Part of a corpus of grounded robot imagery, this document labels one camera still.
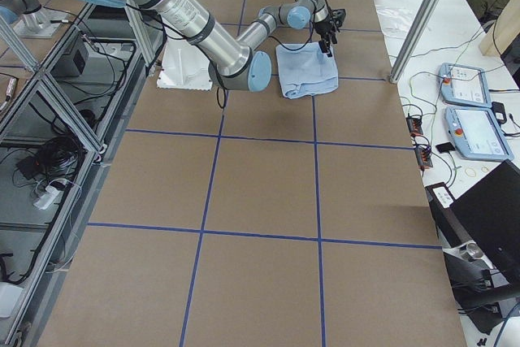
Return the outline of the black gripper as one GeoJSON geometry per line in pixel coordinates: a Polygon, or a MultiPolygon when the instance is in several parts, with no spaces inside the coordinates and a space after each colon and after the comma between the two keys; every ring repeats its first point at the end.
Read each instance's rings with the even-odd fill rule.
{"type": "Polygon", "coordinates": [[[331,9],[324,6],[314,17],[314,30],[321,37],[318,42],[323,54],[330,54],[330,44],[337,43],[336,34],[340,32],[347,16],[344,8],[331,9]]]}

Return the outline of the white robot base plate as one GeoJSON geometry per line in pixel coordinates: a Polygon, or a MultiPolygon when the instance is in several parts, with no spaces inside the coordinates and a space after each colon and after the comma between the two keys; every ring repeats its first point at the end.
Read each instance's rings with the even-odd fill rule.
{"type": "Polygon", "coordinates": [[[160,89],[209,91],[213,86],[208,58],[186,41],[168,39],[161,64],[157,80],[160,89]]]}

